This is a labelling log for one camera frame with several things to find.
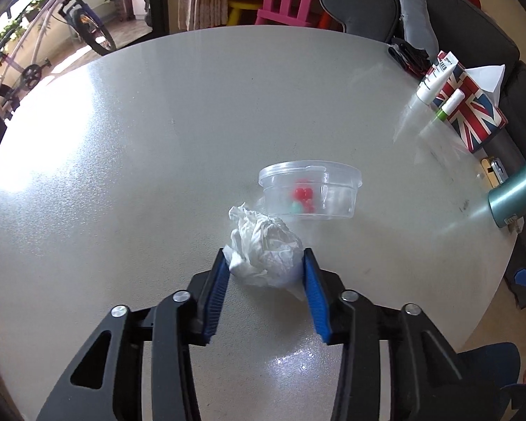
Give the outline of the white tissue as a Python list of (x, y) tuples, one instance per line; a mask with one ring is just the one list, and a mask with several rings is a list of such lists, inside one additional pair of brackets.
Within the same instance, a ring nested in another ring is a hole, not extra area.
[(229, 218), (235, 228), (223, 253), (232, 275), (245, 285), (285, 290), (304, 299), (304, 246), (300, 238), (282, 219), (244, 204), (232, 207)]

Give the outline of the person's dark blue leg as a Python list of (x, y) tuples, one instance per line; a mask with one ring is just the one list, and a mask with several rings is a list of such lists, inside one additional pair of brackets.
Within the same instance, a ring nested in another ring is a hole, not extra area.
[(466, 365), (467, 376), (498, 389), (490, 420), (501, 420), (508, 405), (515, 411), (512, 420), (526, 420), (526, 371), (519, 383), (521, 358), (514, 343), (485, 345), (459, 353), (459, 357)]

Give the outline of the teal thermos bottle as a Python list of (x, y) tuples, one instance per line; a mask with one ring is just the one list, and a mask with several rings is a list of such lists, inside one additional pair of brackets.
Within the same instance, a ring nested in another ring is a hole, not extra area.
[(487, 195), (496, 225), (503, 228), (526, 214), (526, 165)]

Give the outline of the Union Jack tissue box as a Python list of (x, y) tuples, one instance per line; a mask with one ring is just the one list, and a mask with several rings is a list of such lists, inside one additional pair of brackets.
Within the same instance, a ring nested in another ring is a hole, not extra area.
[(439, 109), (454, 90), (463, 90), (465, 99), (446, 121), (471, 153), (479, 150), (508, 123), (498, 105), (505, 72), (504, 65), (464, 68), (458, 62), (433, 101), (434, 107)]

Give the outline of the clear plastic round container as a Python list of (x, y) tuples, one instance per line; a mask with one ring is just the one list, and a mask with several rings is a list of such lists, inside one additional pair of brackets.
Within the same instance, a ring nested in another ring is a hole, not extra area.
[(363, 185), (359, 169), (340, 162), (280, 162), (259, 171), (268, 214), (282, 218), (350, 219)]

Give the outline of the small white green-capped tube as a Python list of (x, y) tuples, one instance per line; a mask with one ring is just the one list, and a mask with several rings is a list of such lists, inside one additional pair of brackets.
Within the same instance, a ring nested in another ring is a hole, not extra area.
[(436, 117), (441, 121), (445, 121), (455, 110), (457, 110), (464, 99), (465, 94), (463, 90), (457, 88), (453, 91), (453, 94), (450, 95), (446, 102), (443, 103), (442, 106), (437, 110)]

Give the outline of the white cream tube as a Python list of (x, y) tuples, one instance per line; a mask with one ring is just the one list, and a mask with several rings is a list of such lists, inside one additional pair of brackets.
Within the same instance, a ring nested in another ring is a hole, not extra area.
[(441, 53), (438, 62), (432, 66), (417, 87), (417, 98), (422, 103), (430, 105), (442, 90), (446, 81), (450, 79), (450, 75), (453, 74), (457, 66), (458, 59), (452, 52), (448, 52), (445, 55)]

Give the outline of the black items on table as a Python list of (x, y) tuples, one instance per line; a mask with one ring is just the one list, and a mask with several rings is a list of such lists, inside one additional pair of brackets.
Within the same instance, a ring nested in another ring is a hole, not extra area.
[(427, 52), (424, 49), (414, 48), (403, 39), (392, 39), (387, 52), (404, 71), (415, 78), (422, 79), (430, 70), (431, 63)]

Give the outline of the dark grey sofa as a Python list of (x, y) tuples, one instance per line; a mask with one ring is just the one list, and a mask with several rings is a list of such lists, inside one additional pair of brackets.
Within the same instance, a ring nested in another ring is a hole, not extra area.
[(465, 67), (506, 67), (499, 108), (508, 123), (485, 145), (506, 171), (526, 164), (526, 63), (514, 41), (468, 0), (426, 0), (430, 23), (443, 51), (452, 51)]

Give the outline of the light grey pillow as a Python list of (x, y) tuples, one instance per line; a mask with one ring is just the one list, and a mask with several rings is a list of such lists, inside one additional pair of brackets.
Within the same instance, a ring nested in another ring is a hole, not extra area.
[(404, 39), (413, 48), (426, 51), (430, 61), (436, 59), (439, 44), (430, 23), (427, 0), (399, 0)]

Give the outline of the white bicycle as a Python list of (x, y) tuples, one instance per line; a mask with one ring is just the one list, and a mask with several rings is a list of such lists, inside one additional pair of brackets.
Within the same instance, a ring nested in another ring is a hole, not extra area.
[(53, 66), (42, 54), (51, 23), (58, 22), (100, 56), (117, 50), (100, 16), (84, 0), (31, 0), (0, 35), (0, 110), (11, 118), (20, 100)]

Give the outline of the yellow children's stool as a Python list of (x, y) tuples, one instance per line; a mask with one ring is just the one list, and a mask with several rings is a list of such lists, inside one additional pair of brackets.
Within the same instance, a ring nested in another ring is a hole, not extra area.
[(250, 3), (230, 0), (228, 2), (229, 16), (226, 26), (233, 27), (237, 26), (240, 22), (240, 18), (243, 12), (257, 12), (261, 9), (259, 3)]

